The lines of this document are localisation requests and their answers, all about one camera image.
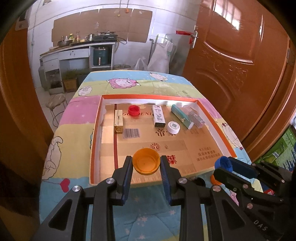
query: tablecloth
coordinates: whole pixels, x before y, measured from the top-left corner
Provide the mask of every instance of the tablecloth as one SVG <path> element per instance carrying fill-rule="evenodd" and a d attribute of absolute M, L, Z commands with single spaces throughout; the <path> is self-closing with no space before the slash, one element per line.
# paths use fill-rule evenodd
<path fill-rule="evenodd" d="M 40 190 L 41 222 L 73 186 L 90 187 L 90 148 L 100 96 L 117 93 L 199 99 L 227 137 L 237 158 L 251 163 L 230 126 L 185 78 L 147 71 L 91 72 L 66 107 L 50 144 Z M 209 172 L 200 176 L 206 181 L 207 187 L 212 185 L 211 174 Z M 250 181 L 256 190 L 262 190 L 258 180 Z M 131 188 L 126 204 L 113 208 L 116 241 L 177 241 L 180 210 L 180 206 L 168 205 L 162 185 Z M 207 233 L 204 209 L 202 215 L 204 232 Z M 90 240 L 90 221 L 91 215 L 88 218 L 86 240 Z"/>

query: green air fryer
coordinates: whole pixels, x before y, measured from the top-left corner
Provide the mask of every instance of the green air fryer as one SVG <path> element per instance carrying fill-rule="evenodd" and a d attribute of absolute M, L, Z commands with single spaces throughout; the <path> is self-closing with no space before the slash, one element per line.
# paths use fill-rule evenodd
<path fill-rule="evenodd" d="M 94 49 L 94 66 L 107 65 L 108 60 L 108 48 L 100 47 Z"/>

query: white lid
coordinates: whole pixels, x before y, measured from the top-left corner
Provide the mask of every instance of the white lid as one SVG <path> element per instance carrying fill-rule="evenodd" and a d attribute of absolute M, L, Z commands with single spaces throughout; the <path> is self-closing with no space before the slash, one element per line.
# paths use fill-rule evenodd
<path fill-rule="evenodd" d="M 170 121 L 167 125 L 167 130 L 169 133 L 176 135 L 180 131 L 180 126 L 177 122 Z"/>

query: brown door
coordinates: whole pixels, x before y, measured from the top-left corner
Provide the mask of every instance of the brown door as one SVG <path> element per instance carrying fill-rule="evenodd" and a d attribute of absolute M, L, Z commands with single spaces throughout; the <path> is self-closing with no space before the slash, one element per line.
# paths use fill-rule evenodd
<path fill-rule="evenodd" d="M 242 141 L 281 82 L 288 35 L 257 0 L 203 0 L 196 26 L 183 76 Z"/>

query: plastic bag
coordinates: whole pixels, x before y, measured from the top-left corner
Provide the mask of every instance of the plastic bag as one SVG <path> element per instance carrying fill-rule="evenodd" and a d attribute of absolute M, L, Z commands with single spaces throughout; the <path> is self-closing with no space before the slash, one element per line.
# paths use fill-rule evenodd
<path fill-rule="evenodd" d="M 144 63 L 145 57 L 139 58 L 133 70 L 144 70 L 148 71 L 147 64 Z"/>
<path fill-rule="evenodd" d="M 167 41 L 163 44 L 156 44 L 154 53 L 148 64 L 148 71 L 160 72 L 168 74 L 170 55 L 173 49 L 173 44 L 170 41 Z"/>

